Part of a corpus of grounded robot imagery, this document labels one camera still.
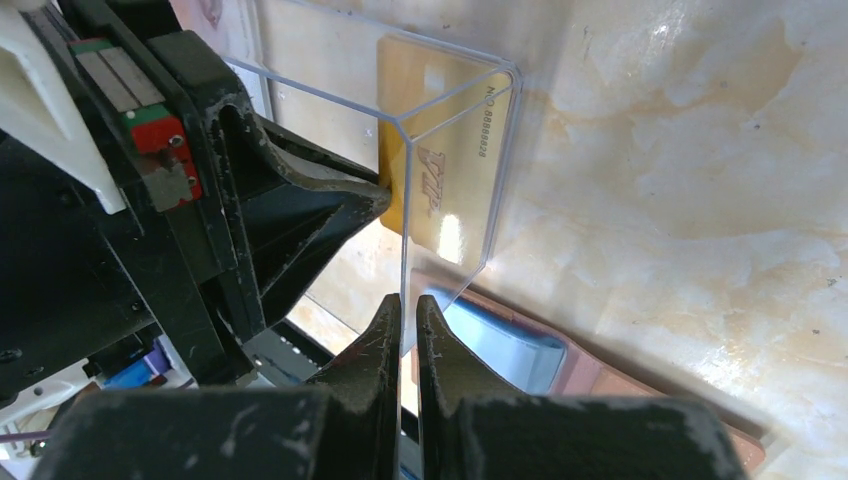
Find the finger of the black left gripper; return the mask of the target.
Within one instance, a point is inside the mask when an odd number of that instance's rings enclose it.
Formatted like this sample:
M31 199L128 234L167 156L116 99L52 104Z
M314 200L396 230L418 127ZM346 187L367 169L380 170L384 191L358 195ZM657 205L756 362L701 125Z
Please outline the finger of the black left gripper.
M254 112L219 114L266 326L281 321L340 248L384 213L377 174Z

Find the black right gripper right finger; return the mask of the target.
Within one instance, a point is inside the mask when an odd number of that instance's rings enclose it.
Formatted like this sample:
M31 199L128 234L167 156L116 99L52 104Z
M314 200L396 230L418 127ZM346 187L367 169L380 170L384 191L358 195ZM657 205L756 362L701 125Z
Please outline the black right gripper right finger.
M669 397L526 394L416 307L426 479L744 479L723 424Z

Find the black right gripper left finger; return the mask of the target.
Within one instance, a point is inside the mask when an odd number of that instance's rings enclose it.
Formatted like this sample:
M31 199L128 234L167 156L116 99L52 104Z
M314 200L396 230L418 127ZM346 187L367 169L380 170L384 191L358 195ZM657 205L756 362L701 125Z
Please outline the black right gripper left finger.
M399 474L398 294L292 387L132 389L81 400L37 479L394 479Z

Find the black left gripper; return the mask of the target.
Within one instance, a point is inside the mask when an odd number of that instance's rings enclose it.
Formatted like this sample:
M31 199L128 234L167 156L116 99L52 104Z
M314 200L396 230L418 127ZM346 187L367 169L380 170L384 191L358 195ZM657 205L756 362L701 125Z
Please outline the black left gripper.
M1 401L164 334L201 385L263 327L233 174L256 117L169 1L1 9Z

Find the brown leather card holder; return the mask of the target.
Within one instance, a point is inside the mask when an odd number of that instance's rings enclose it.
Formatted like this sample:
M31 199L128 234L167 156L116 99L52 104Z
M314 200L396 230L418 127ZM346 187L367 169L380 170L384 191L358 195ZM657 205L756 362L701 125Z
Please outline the brown leather card holder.
M410 282L416 303L423 295L433 296L460 342L503 380L526 394L688 400L645 385L597 358L564 333L514 309L476 292L457 292L451 281L416 269ZM758 440L718 420L730 437L747 478L764 463L765 449Z

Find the clear acrylic card box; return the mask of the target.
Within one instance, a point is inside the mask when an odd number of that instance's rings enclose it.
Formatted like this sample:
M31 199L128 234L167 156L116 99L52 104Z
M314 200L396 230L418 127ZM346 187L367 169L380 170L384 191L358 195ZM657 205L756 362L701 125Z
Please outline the clear acrylic card box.
M446 307L489 258L521 77L502 58L304 1L220 1L201 33L263 76L262 112L373 171L391 195L391 280L415 346L422 295Z

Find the gold VIP card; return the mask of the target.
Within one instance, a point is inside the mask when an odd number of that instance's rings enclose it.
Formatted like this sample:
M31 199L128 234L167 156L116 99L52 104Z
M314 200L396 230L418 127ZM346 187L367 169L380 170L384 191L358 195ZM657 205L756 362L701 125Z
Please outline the gold VIP card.
M483 256L515 75L402 36L377 43L378 179L383 227L450 264Z

